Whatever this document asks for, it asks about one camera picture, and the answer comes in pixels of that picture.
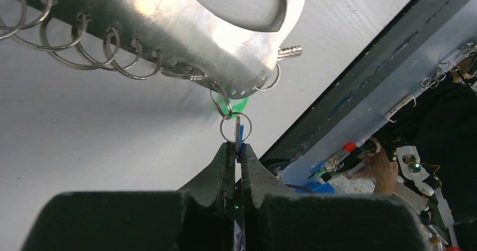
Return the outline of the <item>blue tagged key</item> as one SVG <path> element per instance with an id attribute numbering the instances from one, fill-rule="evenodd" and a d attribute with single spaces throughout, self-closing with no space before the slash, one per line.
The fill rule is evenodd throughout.
<path id="1" fill-rule="evenodd" d="M 227 138 L 227 136 L 223 132 L 223 124 L 224 124 L 225 121 L 230 120 L 232 118 L 232 115 L 236 116 L 235 117 L 235 131 L 234 131 L 234 139 L 230 140 L 229 138 Z M 249 133 L 246 136 L 244 135 L 245 127 L 241 123 L 242 118 L 245 118 L 245 120 L 249 124 Z M 229 115 L 226 115 L 225 117 L 223 117 L 220 121 L 220 124 L 219 124 L 220 135 L 225 139 L 226 142 L 229 142 L 229 143 L 233 144 L 236 163 L 241 163 L 241 150 L 242 150 L 242 147 L 244 145 L 244 142 L 250 137 L 250 135 L 252 133 L 252 130 L 253 130 L 252 121 L 243 112 L 238 112 L 238 111 L 232 112 Z"/>

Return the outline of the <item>green tagged key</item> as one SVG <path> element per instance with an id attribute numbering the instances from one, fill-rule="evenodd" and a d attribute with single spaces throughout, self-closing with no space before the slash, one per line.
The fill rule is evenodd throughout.
<path id="1" fill-rule="evenodd" d="M 272 79 L 270 83 L 267 82 L 268 80 L 267 78 L 263 78 L 262 85 L 253 86 L 251 89 L 251 93 L 265 92 L 274 88 L 282 77 L 282 70 L 279 65 L 279 62 L 282 60 L 299 57 L 302 55 L 302 53 L 303 53 L 303 48 L 300 45 L 280 48 L 278 50 L 277 61 L 272 71 L 274 78 Z M 224 119 L 235 118 L 239 113 L 243 112 L 248 102 L 248 97 L 246 97 L 246 95 L 249 93 L 248 90 L 241 91 L 238 94 L 240 98 L 234 101 L 233 99 L 229 98 L 227 94 L 228 88 L 226 86 L 222 87 L 216 82 L 212 83 L 211 86 L 213 89 L 211 89 L 209 92 L 210 98 L 214 106 L 217 108 L 219 115 L 222 118 Z"/>

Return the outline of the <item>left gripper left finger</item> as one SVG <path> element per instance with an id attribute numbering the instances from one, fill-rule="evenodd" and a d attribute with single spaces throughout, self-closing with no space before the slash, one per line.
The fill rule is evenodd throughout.
<path id="1" fill-rule="evenodd" d="M 220 146 L 176 191 L 63 192 L 22 250 L 232 250 L 235 148 Z"/>

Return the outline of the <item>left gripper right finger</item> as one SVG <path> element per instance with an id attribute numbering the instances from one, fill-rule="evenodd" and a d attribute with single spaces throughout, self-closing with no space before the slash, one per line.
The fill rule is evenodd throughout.
<path id="1" fill-rule="evenodd" d="M 298 194 L 244 144 L 246 250 L 428 250 L 412 209 L 389 195 Z"/>

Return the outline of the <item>operator hand in background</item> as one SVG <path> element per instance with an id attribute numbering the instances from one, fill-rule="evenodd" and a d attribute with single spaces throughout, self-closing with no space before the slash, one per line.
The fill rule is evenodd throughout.
<path id="1" fill-rule="evenodd" d="M 376 145 L 376 152 L 371 159 L 370 169 L 375 179 L 374 194 L 392 195 L 398 178 L 398 164 L 391 162 L 381 143 L 375 138 L 370 140 Z"/>

